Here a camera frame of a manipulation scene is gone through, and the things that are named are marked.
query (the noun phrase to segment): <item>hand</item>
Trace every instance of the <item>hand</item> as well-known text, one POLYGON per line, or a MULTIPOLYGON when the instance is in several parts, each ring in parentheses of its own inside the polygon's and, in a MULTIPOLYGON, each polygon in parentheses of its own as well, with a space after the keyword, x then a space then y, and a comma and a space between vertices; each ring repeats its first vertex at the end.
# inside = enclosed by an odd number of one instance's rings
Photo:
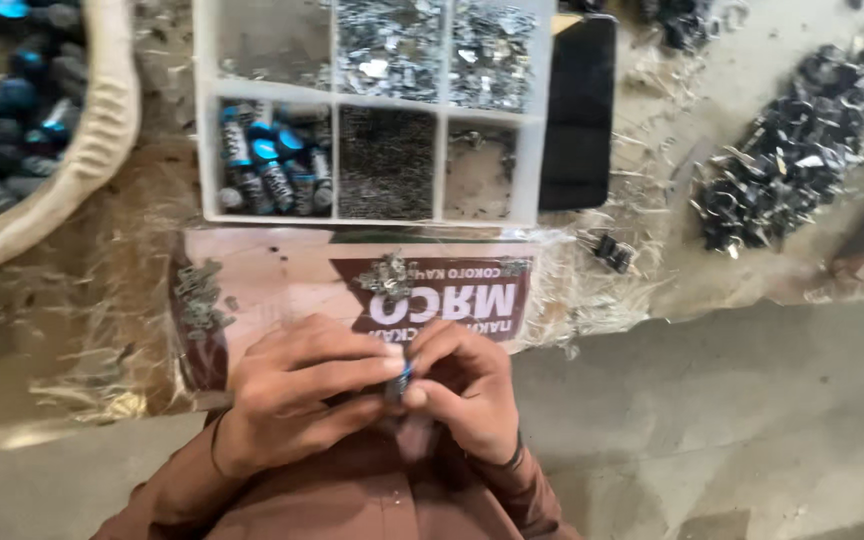
POLYGON ((509 354, 451 321, 427 325, 408 354, 415 379, 402 396, 406 411, 446 423, 455 442, 478 460, 508 463, 519 445, 509 354))
POLYGON ((402 374, 402 346, 312 315, 252 345, 229 379, 235 404, 216 433, 219 470, 247 478, 327 450, 385 412, 380 396, 323 400, 402 374))

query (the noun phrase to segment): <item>smartphone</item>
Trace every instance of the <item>smartphone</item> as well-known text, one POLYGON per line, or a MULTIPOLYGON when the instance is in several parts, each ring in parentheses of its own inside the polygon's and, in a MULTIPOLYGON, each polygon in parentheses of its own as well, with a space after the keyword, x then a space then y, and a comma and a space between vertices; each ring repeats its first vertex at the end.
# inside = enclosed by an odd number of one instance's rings
POLYGON ((609 198, 618 21, 586 15, 555 38, 538 208, 574 211, 609 198))

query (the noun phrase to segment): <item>gray floor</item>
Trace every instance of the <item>gray floor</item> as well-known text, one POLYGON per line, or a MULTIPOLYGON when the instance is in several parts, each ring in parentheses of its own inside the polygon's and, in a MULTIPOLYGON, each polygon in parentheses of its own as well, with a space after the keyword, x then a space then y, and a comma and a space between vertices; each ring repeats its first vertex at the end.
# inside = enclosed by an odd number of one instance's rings
MULTIPOLYGON (((602 540, 864 540, 864 302, 654 321, 515 359, 530 446, 602 540)), ((0 451, 0 538, 81 539, 202 424, 0 451)))

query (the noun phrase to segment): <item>forearm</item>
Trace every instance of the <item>forearm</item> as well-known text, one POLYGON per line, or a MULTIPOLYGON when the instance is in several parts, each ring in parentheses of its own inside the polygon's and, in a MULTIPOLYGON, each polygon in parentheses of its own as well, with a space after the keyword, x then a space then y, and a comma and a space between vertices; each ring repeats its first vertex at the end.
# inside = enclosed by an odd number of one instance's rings
POLYGON ((172 540, 201 534, 246 483, 216 469, 211 454, 215 429, 216 423, 210 423, 174 453, 93 539, 172 540))
POLYGON ((562 508, 546 475, 528 448, 507 466, 474 461, 473 470, 498 499, 522 537, 547 540, 582 538, 562 519, 562 508))

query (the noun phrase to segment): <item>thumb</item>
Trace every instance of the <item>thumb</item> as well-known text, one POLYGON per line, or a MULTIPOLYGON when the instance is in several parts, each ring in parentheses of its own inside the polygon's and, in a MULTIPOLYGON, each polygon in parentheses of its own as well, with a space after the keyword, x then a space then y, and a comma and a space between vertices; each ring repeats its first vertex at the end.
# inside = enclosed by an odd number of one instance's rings
POLYGON ((422 378, 412 381, 402 396, 406 411, 424 412, 447 424, 462 424, 468 403, 435 380, 422 378))

